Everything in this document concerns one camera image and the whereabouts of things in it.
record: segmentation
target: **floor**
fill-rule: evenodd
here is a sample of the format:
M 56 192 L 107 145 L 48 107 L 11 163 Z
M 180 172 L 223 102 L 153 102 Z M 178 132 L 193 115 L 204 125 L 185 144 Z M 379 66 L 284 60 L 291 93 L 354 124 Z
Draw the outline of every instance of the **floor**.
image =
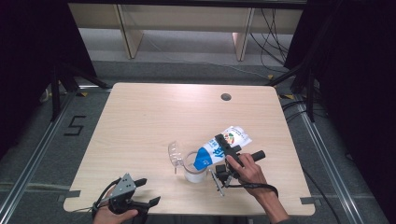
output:
M 156 69 L 162 68 L 159 65 L 156 67 L 155 64 L 163 64 L 170 70 L 185 67 L 194 72 L 196 70 L 198 74 L 192 72 L 192 76 L 204 77 L 208 74 L 205 74 L 203 68 L 210 68 L 211 73 L 229 69 L 227 70 L 230 71 L 229 79 L 234 79 L 229 81 L 235 83 L 240 79 L 239 76 L 246 77 L 252 83 L 265 83 L 268 81 L 268 75 L 279 76 L 287 71 L 279 62 L 282 62 L 283 58 L 278 49 L 266 46 L 277 60 L 268 53 L 262 55 L 262 50 L 252 37 L 249 38 L 244 61 L 238 62 L 234 54 L 231 34 L 145 31 L 135 59 L 129 60 L 126 58 L 119 31 L 80 29 L 80 32 L 98 76 L 108 82 L 128 80 L 131 78 L 128 72 L 131 67 L 157 73 Z M 266 35 L 254 34 L 260 43 L 263 43 L 264 36 Z M 285 48 L 289 46 L 291 39 L 292 35 L 278 36 L 278 42 Z M 150 72 L 140 78 L 144 81 L 157 80 L 148 79 Z M 292 78 L 276 87 L 278 94 L 286 97 L 280 100 L 282 105 L 294 102 L 293 99 L 287 98 L 290 94 L 291 82 Z M 81 86 L 91 85 L 84 80 L 79 80 L 79 83 Z M 69 104 L 69 108 L 56 125 L 49 123 L 50 101 L 44 102 L 33 115 L 19 144 L 1 160 L 0 200 L 7 202 L 12 199 L 11 196 L 15 196 L 13 199 L 17 202 L 8 208 L 7 216 L 1 223 L 90 222 L 89 214 L 66 213 L 62 208 L 64 196 L 73 181 L 100 117 L 100 108 L 105 105 L 109 94 L 108 91 L 97 89 L 86 91 L 89 93 L 89 101 L 81 95 L 63 96 L 63 102 Z M 289 107 L 285 109 L 285 118 L 290 126 L 290 133 L 301 164 L 307 171 L 305 178 L 315 200 L 317 212 L 312 217 L 296 217 L 296 219 L 300 223 L 388 223 L 353 160 L 347 156 L 347 149 L 331 121 L 326 117 L 323 106 L 315 105 L 314 124 L 307 121 L 306 115 L 301 111 L 304 111 L 304 105 L 296 104 L 294 107 Z M 78 138 L 70 140 L 72 138 L 66 138 L 64 133 L 74 131 L 68 127 L 69 120 L 73 115 L 78 114 L 89 116 L 83 121 L 84 132 L 81 132 Z M 51 125 L 54 127 L 49 132 L 48 127 Z M 319 135 L 315 135 L 315 130 L 318 130 Z M 41 141 L 43 136 L 47 136 L 49 141 Z M 41 154 L 38 153 L 40 148 L 44 148 Z M 25 181 L 25 188 L 11 195 L 15 189 L 14 183 L 21 183 L 22 180 Z M 243 221 L 268 223 L 265 217 L 249 217 L 241 220 L 235 217 L 152 216 L 148 219 L 148 223 L 241 223 Z

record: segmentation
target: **cord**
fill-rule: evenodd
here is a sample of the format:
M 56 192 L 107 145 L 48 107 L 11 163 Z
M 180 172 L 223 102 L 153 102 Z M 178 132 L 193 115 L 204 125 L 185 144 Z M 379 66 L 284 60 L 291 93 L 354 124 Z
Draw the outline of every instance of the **cord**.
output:
M 270 51 L 268 51 L 267 49 L 264 48 L 264 45 L 260 45 L 260 43 L 256 40 L 256 38 L 254 37 L 254 35 L 252 33 L 250 33 L 250 36 L 253 38 L 253 40 L 256 42 L 256 44 L 262 49 L 264 50 L 267 54 L 269 54 L 272 58 L 274 58 L 277 62 L 279 62 L 280 64 L 284 64 L 282 61 L 280 61 L 274 54 L 272 54 Z
M 275 20 L 276 20 L 276 9 L 272 9 L 272 22 L 271 22 L 271 25 L 269 24 L 269 22 L 268 22 L 268 20 L 267 20 L 267 18 L 266 18 L 266 16 L 265 16 L 265 14 L 264 14 L 264 11 L 263 11 L 263 9 L 262 9 L 262 16 L 264 17 L 264 20 L 265 20 L 265 23 L 267 24 L 267 27 L 268 27 L 268 30 L 269 30 L 269 34 L 267 35 L 267 37 L 265 38 L 263 35 L 262 35 L 262 37 L 264 37 L 264 39 L 265 39 L 265 43 L 268 43 L 270 46 L 272 46 L 272 47 L 274 47 L 275 49 L 278 49 L 279 50 L 279 53 L 280 53 L 280 55 L 282 56 L 282 59 L 285 61 L 286 60 L 286 56 L 285 56 L 285 52 L 286 53 L 288 53 L 289 52 L 289 50 L 286 48 L 286 47 L 284 47 L 282 44 L 280 44 L 280 42 L 279 42 L 279 39 L 277 38 L 277 31 L 276 31 L 276 22 L 275 22 Z M 268 37 L 269 37 L 269 35 L 271 35 L 272 37 L 273 37 L 273 39 L 275 40 L 275 42 L 277 43 L 277 45 L 278 45 L 278 47 L 275 47 L 275 46 L 273 46 L 272 44 L 270 44 L 267 40 L 268 40 Z
M 329 205 L 330 209 L 332 210 L 332 214 L 334 215 L 335 219 L 337 220 L 338 224 L 341 224 L 340 218 L 338 217 L 338 215 L 335 213 L 334 208 L 332 207 L 332 205 L 330 204 L 329 200 L 327 199 L 326 195 L 323 193 L 323 191 L 320 189 L 320 187 L 318 186 L 317 182 L 314 180 L 314 178 L 305 170 L 304 167 L 303 168 L 303 172 L 306 174 L 306 176 L 308 176 L 308 178 L 311 180 L 311 182 L 315 185 L 315 187 L 318 189 L 318 191 L 320 192 L 320 194 L 322 195 L 324 201 L 326 201 L 327 205 Z
M 286 118 L 286 122 L 287 123 L 291 122 L 293 119 L 297 118 L 299 115 L 302 115 L 305 112 L 306 112 L 306 110 L 297 112 L 297 113 L 295 113 L 293 115 L 290 115 L 289 117 Z
M 84 214 L 82 214 L 80 217 L 77 217 L 76 219 L 73 219 L 73 222 L 76 222 L 76 221 L 82 219 L 83 217 L 87 216 L 87 214 L 92 210 L 92 207 L 80 208 L 80 209 L 77 209 L 77 210 L 72 211 L 72 213 L 76 213 L 76 212 L 83 211 L 83 210 L 87 210 L 87 209 L 88 209 L 87 212 L 85 212 Z
M 266 69 L 271 70 L 271 71 L 274 71 L 274 72 L 278 72 L 278 73 L 287 73 L 287 72 L 283 72 L 283 71 L 279 71 L 279 70 L 275 70 L 275 69 L 272 69 L 272 68 L 267 67 L 267 66 L 264 64 L 264 62 L 262 61 L 262 52 L 260 53 L 260 61 L 262 62 L 262 66 L 264 66 Z
M 166 52 L 164 52 L 162 49 L 160 49 L 157 45 L 155 45 L 155 44 L 151 41 L 151 39 L 150 39 L 149 37 L 146 36 L 145 38 L 148 40 L 148 42 L 151 44 L 151 46 L 153 46 L 153 47 L 154 47 L 155 49 L 157 49 L 159 52 L 166 53 Z M 238 71 L 238 72 L 243 72 L 243 73 L 247 73 L 247 74 L 252 74 L 252 75 L 259 76 L 259 77 L 263 77 L 263 78 L 265 78 L 265 79 L 269 79 L 268 77 L 266 77 L 266 76 L 264 76 L 264 75 L 261 75 L 261 74 L 259 74 L 259 73 L 248 72 L 248 71 L 241 70 L 241 69 L 239 69 L 239 68 L 236 68 L 236 67 L 233 67 L 233 66 L 227 65 L 227 64 L 210 63 L 210 62 L 205 62 L 205 61 L 201 61 L 201 62 L 199 62 L 199 61 L 197 61 L 197 62 L 195 62 L 195 61 L 188 61 L 188 60 L 184 60 L 184 59 L 175 59 L 175 58 L 171 58 L 171 57 L 168 57 L 168 56 L 166 56 L 166 55 L 165 55 L 164 57 L 167 58 L 167 59 L 169 59 L 169 60 L 171 60 L 171 61 L 175 61 L 175 62 L 183 62 L 183 63 L 203 63 L 203 64 L 208 63 L 208 64 L 212 64 L 212 65 L 215 65 L 215 66 L 228 67 L 228 68 L 232 68 L 232 69 L 234 69 L 234 70 L 236 70 L 236 71 Z
M 229 185 L 227 188 L 244 188 L 244 189 L 258 189 L 258 188 L 263 188 L 263 189 L 270 189 L 276 194 L 276 197 L 279 197 L 279 193 L 277 191 L 277 188 L 269 185 L 269 184 L 256 184 L 256 183 L 246 183 L 246 184 L 241 184 L 241 185 Z
M 105 196 L 105 194 L 107 193 L 107 191 L 108 191 L 113 185 L 118 184 L 118 183 L 120 182 L 120 180 L 121 180 L 121 177 L 118 178 L 117 180 L 111 182 L 111 183 L 105 188 L 105 190 L 102 192 L 102 194 L 99 196 L 98 200 L 97 200 L 96 203 L 94 204 L 94 206 L 96 207 L 96 209 L 100 207 L 99 205 L 100 205 L 100 203 L 101 203 L 101 201 L 102 201 L 102 199 L 103 199 L 103 196 Z
M 282 110 L 283 112 L 285 112 L 287 109 L 289 109 L 290 107 L 297 105 L 297 104 L 305 104 L 306 100 L 302 100 L 302 101 L 294 101 L 285 105 L 282 105 Z

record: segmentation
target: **wooden table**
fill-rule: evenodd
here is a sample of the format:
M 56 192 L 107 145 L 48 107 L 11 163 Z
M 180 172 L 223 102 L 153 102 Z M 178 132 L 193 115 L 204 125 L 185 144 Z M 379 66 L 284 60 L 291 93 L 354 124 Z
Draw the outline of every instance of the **wooden table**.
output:
M 232 99 L 222 100 L 223 93 Z M 151 214 L 262 215 L 244 189 L 226 189 L 221 197 L 210 174 L 202 183 L 190 183 L 181 169 L 175 175 L 169 160 L 171 142 L 177 140 L 186 153 L 230 126 L 242 127 L 253 140 L 242 152 L 265 152 L 258 164 L 287 212 L 313 215 L 315 206 L 300 201 L 311 195 L 275 89 L 193 84 L 116 84 L 70 189 L 81 193 L 66 199 L 64 209 L 92 206 L 111 181 L 129 173 L 134 180 L 148 179 L 134 200 L 161 196 Z

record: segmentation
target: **hand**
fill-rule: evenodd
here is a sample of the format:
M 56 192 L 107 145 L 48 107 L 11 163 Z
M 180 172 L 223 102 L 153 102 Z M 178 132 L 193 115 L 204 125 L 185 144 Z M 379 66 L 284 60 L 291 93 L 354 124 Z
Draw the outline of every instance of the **hand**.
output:
M 252 184 L 267 184 L 267 180 L 265 179 L 264 174 L 262 173 L 262 168 L 260 165 L 256 164 L 248 153 L 243 153 L 239 156 L 239 160 L 244 164 L 241 166 L 236 160 L 233 159 L 232 156 L 226 157 L 228 163 L 235 169 L 235 171 L 240 175 L 239 182 L 241 184 L 244 183 L 252 183 Z M 254 196 L 255 198 L 259 197 L 261 194 L 265 192 L 269 192 L 269 189 L 247 189 L 247 192 Z
M 250 154 L 243 153 L 239 155 L 239 160 L 244 164 L 241 166 L 232 156 L 226 157 L 228 163 L 235 169 L 240 175 L 239 182 L 252 183 L 252 184 L 267 184 L 262 168 L 256 164 Z M 257 202 L 265 210 L 265 213 L 269 217 L 271 223 L 278 223 L 282 220 L 289 218 L 283 208 L 280 200 L 276 197 L 276 194 L 270 189 L 257 188 L 257 189 L 246 189 L 246 191 L 256 198 Z
M 113 189 L 109 190 L 106 194 L 106 197 L 110 196 L 110 193 Z M 93 224 L 120 224 L 123 221 L 131 219 L 137 216 L 137 210 L 128 210 L 122 214 L 114 214 L 108 209 L 108 206 L 102 206 L 98 209 L 95 219 L 93 220 Z

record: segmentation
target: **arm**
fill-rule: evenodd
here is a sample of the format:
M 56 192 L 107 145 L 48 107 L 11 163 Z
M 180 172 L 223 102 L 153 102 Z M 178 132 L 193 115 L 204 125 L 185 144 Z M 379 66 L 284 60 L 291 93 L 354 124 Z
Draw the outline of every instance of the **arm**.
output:
M 227 156 L 226 159 L 235 171 L 240 174 L 240 182 L 267 184 L 265 176 L 262 173 L 262 168 L 254 162 L 250 154 L 243 153 L 239 156 L 239 160 L 244 164 L 244 167 L 231 156 Z M 269 217 L 271 223 L 278 223 L 289 219 L 289 215 L 286 213 L 280 200 L 270 189 L 247 189 L 247 192 L 256 198 L 257 202 L 262 206 Z

